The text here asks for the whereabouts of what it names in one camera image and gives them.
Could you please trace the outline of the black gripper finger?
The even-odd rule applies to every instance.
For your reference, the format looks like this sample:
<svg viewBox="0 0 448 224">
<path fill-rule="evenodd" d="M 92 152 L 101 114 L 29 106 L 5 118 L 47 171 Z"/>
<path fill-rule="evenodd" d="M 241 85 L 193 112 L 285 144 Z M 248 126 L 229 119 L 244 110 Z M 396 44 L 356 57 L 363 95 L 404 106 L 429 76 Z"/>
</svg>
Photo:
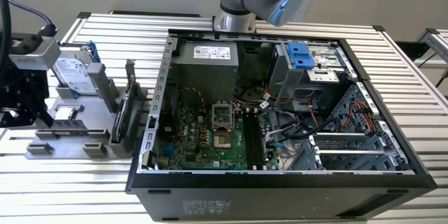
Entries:
<svg viewBox="0 0 448 224">
<path fill-rule="evenodd" d="M 53 125 L 53 118 L 48 113 L 48 107 L 45 102 L 41 102 L 36 106 L 36 125 L 39 129 L 49 129 Z"/>
</svg>

